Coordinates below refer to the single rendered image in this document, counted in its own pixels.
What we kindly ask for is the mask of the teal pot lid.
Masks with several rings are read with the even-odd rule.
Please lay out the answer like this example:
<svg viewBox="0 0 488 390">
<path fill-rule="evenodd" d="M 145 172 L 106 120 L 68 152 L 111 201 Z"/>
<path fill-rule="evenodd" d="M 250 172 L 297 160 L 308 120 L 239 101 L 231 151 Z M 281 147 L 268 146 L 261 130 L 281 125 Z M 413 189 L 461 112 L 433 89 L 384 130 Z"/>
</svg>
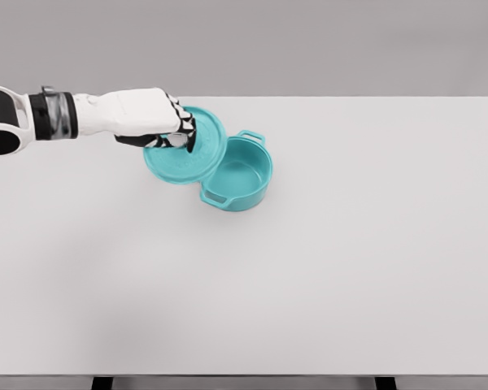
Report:
<svg viewBox="0 0 488 390">
<path fill-rule="evenodd" d="M 193 151 L 186 148 L 145 148 L 148 169 L 160 180 L 171 184 L 192 184 L 205 180 L 219 166 L 227 147 L 227 134 L 219 118 L 198 106 L 185 106 L 196 121 Z"/>
</svg>

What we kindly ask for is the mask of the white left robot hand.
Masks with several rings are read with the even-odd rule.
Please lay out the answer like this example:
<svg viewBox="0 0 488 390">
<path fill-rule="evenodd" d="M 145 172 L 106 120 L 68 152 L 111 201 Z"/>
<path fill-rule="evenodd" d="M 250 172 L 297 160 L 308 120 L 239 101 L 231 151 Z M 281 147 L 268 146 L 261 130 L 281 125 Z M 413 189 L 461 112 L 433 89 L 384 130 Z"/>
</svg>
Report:
<svg viewBox="0 0 488 390">
<path fill-rule="evenodd" d="M 120 144 L 138 148 L 193 152 L 197 125 L 193 114 L 161 88 L 113 93 L 116 108 L 111 132 Z"/>
</svg>

